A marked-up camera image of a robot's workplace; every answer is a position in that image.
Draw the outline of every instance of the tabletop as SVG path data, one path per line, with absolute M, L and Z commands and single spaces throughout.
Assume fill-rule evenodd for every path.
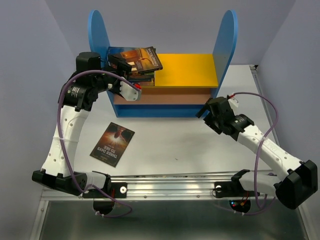
M 258 93 L 248 65 L 231 65 L 218 96 Z M 261 100 L 239 95 L 237 114 L 245 114 L 265 132 L 270 127 Z M 135 132 L 116 167 L 90 156 L 110 124 Z M 274 141 L 272 133 L 269 138 Z M 80 135 L 74 160 L 77 172 L 99 171 L 111 176 L 229 172 L 254 169 L 255 154 L 230 136 L 218 135 L 198 118 L 117 118 L 106 93 L 100 93 Z M 260 170 L 270 169 L 264 162 Z

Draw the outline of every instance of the yellow panel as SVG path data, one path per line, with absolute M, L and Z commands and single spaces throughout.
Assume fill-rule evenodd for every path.
M 218 87 L 212 54 L 165 53 L 157 55 L 163 69 L 155 71 L 155 87 Z

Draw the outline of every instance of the gray wall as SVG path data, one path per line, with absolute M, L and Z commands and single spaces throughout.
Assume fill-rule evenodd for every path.
M 320 1 L 297 0 L 269 49 L 258 76 L 264 94 L 280 112 L 276 132 L 281 146 L 320 166 Z M 320 193 L 307 205 L 320 224 Z
M 0 7 L 0 239 L 29 239 L 57 100 L 74 56 L 44 0 Z
M 238 15 L 233 64 L 259 64 L 294 0 L 46 0 L 72 53 L 88 50 L 87 20 L 98 9 L 114 46 L 158 53 L 212 53 L 224 13 Z

